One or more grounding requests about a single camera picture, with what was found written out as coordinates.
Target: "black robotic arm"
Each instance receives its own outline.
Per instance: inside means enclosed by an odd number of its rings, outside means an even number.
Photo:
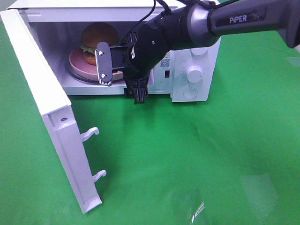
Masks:
[[[112,72],[123,71],[125,95],[143,103],[152,68],[170,50],[209,47],[221,35],[277,30],[288,47],[300,44],[300,0],[180,0],[185,7],[165,11],[129,34],[126,45],[96,49],[99,79],[111,84]]]

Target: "hamburger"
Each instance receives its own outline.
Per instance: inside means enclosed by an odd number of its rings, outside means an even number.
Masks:
[[[105,41],[109,45],[115,45],[119,41],[117,30],[105,22],[94,22],[86,27],[81,36],[81,46],[84,59],[92,65],[96,65],[95,50],[99,42]]]

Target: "green tablecloth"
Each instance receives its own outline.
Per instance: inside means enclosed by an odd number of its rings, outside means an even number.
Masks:
[[[70,97],[103,204],[82,214],[0,24],[0,224],[300,221],[300,55],[275,32],[223,37],[209,100]]]

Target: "qr code sticker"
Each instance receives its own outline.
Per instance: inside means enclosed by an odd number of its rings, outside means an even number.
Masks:
[[[170,67],[170,59],[163,59],[160,62],[161,68],[169,68]]]

